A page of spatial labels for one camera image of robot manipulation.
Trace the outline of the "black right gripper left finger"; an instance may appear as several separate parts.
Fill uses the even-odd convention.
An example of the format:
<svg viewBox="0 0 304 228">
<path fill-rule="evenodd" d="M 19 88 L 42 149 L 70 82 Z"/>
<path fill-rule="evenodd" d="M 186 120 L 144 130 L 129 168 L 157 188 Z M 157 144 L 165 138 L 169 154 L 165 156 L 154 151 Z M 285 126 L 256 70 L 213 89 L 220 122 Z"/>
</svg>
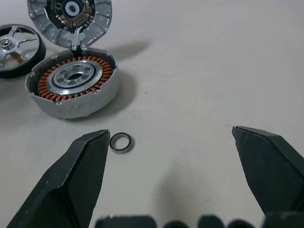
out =
<svg viewBox="0 0 304 228">
<path fill-rule="evenodd" d="M 100 194 L 109 130 L 84 134 L 43 174 L 9 228 L 87 228 Z"/>
</svg>

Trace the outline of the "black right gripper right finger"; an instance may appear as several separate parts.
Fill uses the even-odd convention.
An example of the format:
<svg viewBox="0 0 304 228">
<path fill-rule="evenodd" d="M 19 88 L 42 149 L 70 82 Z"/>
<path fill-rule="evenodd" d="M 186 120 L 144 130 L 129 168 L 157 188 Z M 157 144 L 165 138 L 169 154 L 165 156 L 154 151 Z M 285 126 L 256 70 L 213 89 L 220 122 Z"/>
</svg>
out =
<svg viewBox="0 0 304 228">
<path fill-rule="evenodd" d="M 304 210 L 304 159 L 280 135 L 234 126 L 232 135 L 247 184 L 261 210 Z"/>
</svg>

